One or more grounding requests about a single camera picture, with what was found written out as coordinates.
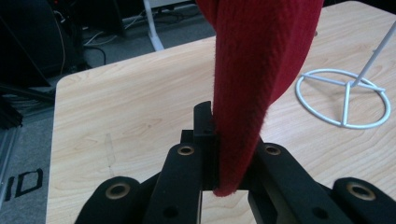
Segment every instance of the wooden table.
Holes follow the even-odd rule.
[[[323,8],[302,72],[330,67],[359,73],[396,17],[357,2]],[[396,106],[396,36],[367,77],[387,89]],[[162,169],[182,129],[192,129],[192,108],[213,97],[215,38],[109,64],[62,79],[57,88],[49,177],[48,223],[74,223],[103,181],[126,175],[144,181]],[[306,82],[303,94],[316,108],[339,116],[343,89]],[[381,102],[360,92],[351,121],[378,117]],[[334,127],[309,114],[294,85],[275,102],[262,139],[287,148],[318,182],[367,180],[396,198],[396,117],[370,130]],[[202,223],[255,223],[247,193],[204,194]]]

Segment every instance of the black metal bracket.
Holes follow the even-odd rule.
[[[130,177],[105,181],[76,223],[200,223],[202,192],[219,180],[218,141],[210,102],[194,108],[194,130],[183,130],[160,173],[139,184]],[[332,189],[317,183],[280,145],[260,141],[240,189],[257,223],[396,223],[396,202],[356,178]]]

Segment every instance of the floor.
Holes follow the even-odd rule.
[[[125,23],[129,24],[134,19],[126,20]],[[155,22],[166,49],[215,34],[195,5],[157,15]],[[127,30],[126,37],[98,36],[90,44],[106,54],[106,63],[114,63],[153,52],[147,31],[147,22],[144,17],[140,17]],[[85,41],[88,42],[89,37],[97,33],[84,31],[84,36],[87,37]],[[104,64],[104,54],[99,49],[87,49],[84,52],[84,58],[91,67]],[[51,78],[49,82],[52,88],[67,74],[66,70],[61,76]],[[53,106],[34,105],[30,102],[24,107],[24,115],[4,175],[0,223],[35,224],[45,223],[46,219]]]

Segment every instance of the screw hole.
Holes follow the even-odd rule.
[[[113,184],[106,190],[106,197],[111,200],[117,200],[125,197],[130,190],[131,187],[126,183]]]
[[[327,214],[326,210],[320,207],[314,207],[312,209],[312,213],[314,213],[315,217],[318,217],[320,219],[327,219],[329,218],[329,214]]]
[[[169,206],[163,210],[163,216],[173,218],[178,216],[178,210],[175,206]]]
[[[194,153],[194,148],[192,147],[181,147],[177,150],[177,153],[182,155],[182,156],[190,156],[192,153]]]
[[[348,183],[346,185],[346,189],[351,193],[353,196],[360,198],[364,201],[373,201],[375,199],[375,194],[372,190],[364,187],[358,183]]]
[[[265,151],[266,151],[268,154],[273,155],[273,156],[277,156],[277,155],[280,154],[280,149],[279,149],[279,148],[276,148],[276,147],[266,147],[266,148],[265,148]]]

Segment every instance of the red cloth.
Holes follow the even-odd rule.
[[[213,118],[220,149],[214,192],[226,196],[250,164],[268,106],[303,65],[323,0],[197,3],[217,33]]]

